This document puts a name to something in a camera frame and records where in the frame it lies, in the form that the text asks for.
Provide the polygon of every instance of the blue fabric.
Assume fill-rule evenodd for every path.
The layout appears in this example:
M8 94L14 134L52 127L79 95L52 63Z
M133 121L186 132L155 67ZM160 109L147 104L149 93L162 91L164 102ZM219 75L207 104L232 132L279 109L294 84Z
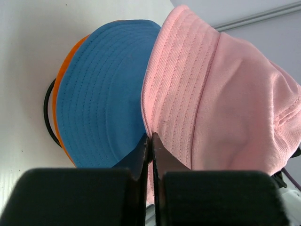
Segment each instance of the blue fabric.
M145 133L141 90L159 30L148 20L112 22L93 32L72 58L56 118L77 167L112 167Z

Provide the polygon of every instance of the white tabletop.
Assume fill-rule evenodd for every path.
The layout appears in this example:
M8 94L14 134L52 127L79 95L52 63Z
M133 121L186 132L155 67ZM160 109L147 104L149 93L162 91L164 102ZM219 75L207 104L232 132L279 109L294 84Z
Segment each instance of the white tabletop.
M101 25L162 25L169 0L0 1L0 213L16 180L37 167L73 167L47 132L46 90L71 48Z

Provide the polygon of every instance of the black ring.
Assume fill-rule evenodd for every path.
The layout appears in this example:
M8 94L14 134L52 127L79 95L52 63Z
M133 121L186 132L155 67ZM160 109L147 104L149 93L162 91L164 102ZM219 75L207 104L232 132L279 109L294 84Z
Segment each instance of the black ring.
M55 85L55 79L50 84L50 86L49 86L49 88L46 92L46 95L45 95L45 99L44 99L44 121L45 121L45 124L46 124L46 128L48 130L48 133L51 135L51 138L57 143L57 145L62 147L60 142L58 141L57 137L55 136L54 132L52 131L52 128L51 128L51 125L50 125L50 122L49 122L49 116L48 116L48 103L49 103L50 94L51 94L51 91L52 91L54 85Z

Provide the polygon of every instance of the gray metal bar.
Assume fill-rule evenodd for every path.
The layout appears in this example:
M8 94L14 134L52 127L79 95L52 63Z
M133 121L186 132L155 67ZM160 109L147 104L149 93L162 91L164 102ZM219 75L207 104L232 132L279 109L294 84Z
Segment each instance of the gray metal bar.
M227 23L218 24L213 26L217 31L223 32L226 30L238 28L244 25L253 24L259 21L271 19L278 16L283 16L286 14L301 11L301 1L288 4L282 7L271 9L262 13L254 14L252 16L247 16L238 20L233 20Z

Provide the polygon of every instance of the pink bucket hat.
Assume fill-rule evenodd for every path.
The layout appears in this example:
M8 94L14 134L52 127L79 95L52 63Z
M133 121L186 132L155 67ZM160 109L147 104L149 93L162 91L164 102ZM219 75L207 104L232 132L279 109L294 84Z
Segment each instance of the pink bucket hat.
M149 137L192 170L282 169L301 141L301 88L251 43L219 33L187 6L157 37L141 106ZM153 202L152 166L148 202Z

